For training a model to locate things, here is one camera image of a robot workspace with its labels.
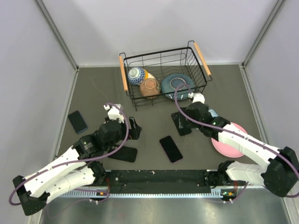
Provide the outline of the light blue phone case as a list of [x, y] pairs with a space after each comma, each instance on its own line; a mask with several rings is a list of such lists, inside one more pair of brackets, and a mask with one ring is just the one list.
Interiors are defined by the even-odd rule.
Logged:
[[216, 118], [219, 116], [213, 109], [209, 109], [208, 112], [210, 113], [212, 118]]

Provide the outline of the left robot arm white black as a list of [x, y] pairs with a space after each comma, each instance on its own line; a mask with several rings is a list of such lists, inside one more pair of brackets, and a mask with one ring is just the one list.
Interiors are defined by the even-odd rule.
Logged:
[[26, 216], [42, 210], [57, 197], [74, 189], [101, 185], [106, 171], [99, 161], [103, 155], [111, 156], [123, 148], [119, 141], [137, 140], [142, 128], [135, 118], [129, 123], [105, 118], [105, 122], [92, 134], [82, 136], [53, 162], [28, 176], [13, 179], [16, 193]]

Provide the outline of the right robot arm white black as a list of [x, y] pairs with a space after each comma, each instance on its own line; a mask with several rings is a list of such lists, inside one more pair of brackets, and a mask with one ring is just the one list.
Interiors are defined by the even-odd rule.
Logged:
[[199, 129], [206, 137], [231, 146], [254, 161], [254, 164], [236, 161], [221, 164], [218, 179], [222, 184], [245, 181], [263, 185], [278, 197], [290, 197], [289, 192], [299, 180], [299, 161], [293, 149], [280, 149], [255, 139], [227, 119], [212, 116], [208, 106], [201, 102], [190, 104], [185, 112], [189, 127]]

